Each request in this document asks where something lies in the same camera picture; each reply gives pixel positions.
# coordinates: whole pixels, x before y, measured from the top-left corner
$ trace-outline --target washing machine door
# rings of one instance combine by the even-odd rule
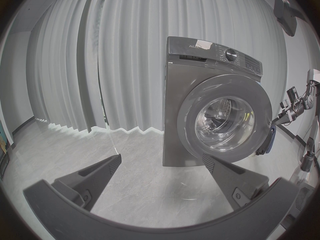
[[[255,152],[266,139],[272,107],[265,90],[239,74],[209,78],[183,101],[177,130],[195,157],[212,154],[236,162]]]

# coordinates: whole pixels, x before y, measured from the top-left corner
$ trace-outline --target vent grille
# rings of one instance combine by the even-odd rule
[[[180,55],[179,58],[181,60],[188,60],[188,61],[198,61],[198,62],[206,62],[206,58],[201,58],[197,56],[189,56],[189,55]]]
[[[307,193],[309,192],[309,189],[307,189],[306,187],[303,187],[300,191],[299,191],[299,194],[296,198],[296,208],[298,210],[301,211],[302,209],[302,204],[303,204],[303,201],[304,199],[306,198],[306,195]]]
[[[210,174],[212,174],[212,172],[214,171],[214,162],[211,161],[211,159],[206,154],[203,154],[202,162],[204,163]]]

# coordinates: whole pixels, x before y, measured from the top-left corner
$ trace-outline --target curtain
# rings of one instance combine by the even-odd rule
[[[35,117],[79,131],[163,130],[166,40],[203,39],[263,65],[273,117],[287,75],[283,31],[265,0],[56,0],[29,40],[26,73]]]
[[[79,131],[105,128],[98,85],[104,0],[56,0],[31,31],[26,79],[34,116]]]
[[[98,66],[110,129],[163,130],[168,36],[219,43],[261,61],[261,85],[277,115],[286,44],[265,0],[105,0]]]

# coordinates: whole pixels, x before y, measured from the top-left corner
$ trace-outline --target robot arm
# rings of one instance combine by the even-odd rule
[[[304,96],[299,97],[295,87],[287,90],[287,94],[290,100],[291,105],[287,100],[284,100],[280,103],[281,108],[283,109],[278,117],[272,121],[272,125],[281,125],[291,123],[296,120],[305,110],[313,108],[314,99],[313,94],[314,90],[319,88],[318,74],[320,76],[320,71],[311,69],[308,71],[307,86]]]

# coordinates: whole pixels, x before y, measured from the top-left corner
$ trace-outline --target blue cloth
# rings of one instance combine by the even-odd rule
[[[272,136],[271,136],[270,145],[268,146],[268,148],[266,150],[266,154],[268,154],[270,152],[271,148],[272,148],[273,142],[274,142],[275,137],[276,137],[276,130],[277,130],[277,128],[276,128],[275,125],[270,127],[270,131],[272,131]]]

